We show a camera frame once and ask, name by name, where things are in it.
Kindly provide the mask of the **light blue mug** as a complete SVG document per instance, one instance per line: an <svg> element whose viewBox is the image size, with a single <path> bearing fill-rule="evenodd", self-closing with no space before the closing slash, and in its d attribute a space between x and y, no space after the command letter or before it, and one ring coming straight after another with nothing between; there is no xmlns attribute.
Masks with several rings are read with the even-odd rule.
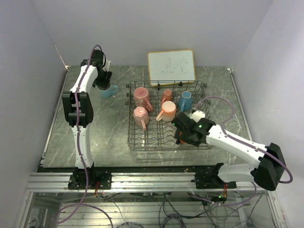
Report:
<svg viewBox="0 0 304 228"><path fill-rule="evenodd" d="M109 98L118 91L118 86L110 84L107 89L99 89L99 95L102 98Z"/></svg>

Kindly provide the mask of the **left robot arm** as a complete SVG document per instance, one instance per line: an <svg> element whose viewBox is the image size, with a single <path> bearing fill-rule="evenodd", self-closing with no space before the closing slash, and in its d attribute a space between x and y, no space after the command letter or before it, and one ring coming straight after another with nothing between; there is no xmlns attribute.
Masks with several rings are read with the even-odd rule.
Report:
<svg viewBox="0 0 304 228"><path fill-rule="evenodd" d="M94 111L89 94L93 87L100 90L110 87L110 65L111 61L106 58L101 46L94 46L89 58L81 62L81 71L73 87L62 93L64 117L75 140L77 170L84 171L94 164L89 138Z"/></svg>

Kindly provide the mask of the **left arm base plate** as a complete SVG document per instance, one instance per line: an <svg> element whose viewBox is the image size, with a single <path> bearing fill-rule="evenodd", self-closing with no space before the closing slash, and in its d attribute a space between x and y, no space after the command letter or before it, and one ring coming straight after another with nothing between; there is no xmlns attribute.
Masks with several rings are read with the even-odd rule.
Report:
<svg viewBox="0 0 304 228"><path fill-rule="evenodd" d="M70 175L69 190L85 190L88 183L88 189L109 190L112 183L112 175L109 171L95 168L79 169L74 168Z"/></svg>

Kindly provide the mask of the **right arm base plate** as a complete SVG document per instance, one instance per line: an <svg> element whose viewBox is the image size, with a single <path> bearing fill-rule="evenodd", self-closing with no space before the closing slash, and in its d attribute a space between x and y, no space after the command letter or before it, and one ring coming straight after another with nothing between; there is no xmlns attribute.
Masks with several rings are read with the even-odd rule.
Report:
<svg viewBox="0 0 304 228"><path fill-rule="evenodd" d="M224 163L210 166L193 166L191 171L194 171L195 175L191 182L195 183L196 189L223 189L225 184L228 186L228 189L235 189L237 187L235 181L224 182L219 177L219 169L223 165Z"/></svg>

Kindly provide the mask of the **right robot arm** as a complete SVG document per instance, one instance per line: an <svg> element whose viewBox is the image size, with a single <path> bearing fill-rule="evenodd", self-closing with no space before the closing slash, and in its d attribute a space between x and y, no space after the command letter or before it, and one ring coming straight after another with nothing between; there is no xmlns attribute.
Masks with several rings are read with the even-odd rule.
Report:
<svg viewBox="0 0 304 228"><path fill-rule="evenodd" d="M218 172L209 177L213 187L220 188L228 182L243 181L254 182L265 190L276 190L286 167L281 148L277 144L266 146L230 133L205 118L201 111L196 111L191 116L179 113L172 124L176 127L175 138L178 142L194 146L202 143L216 146L246 161L239 165L220 165Z"/></svg>

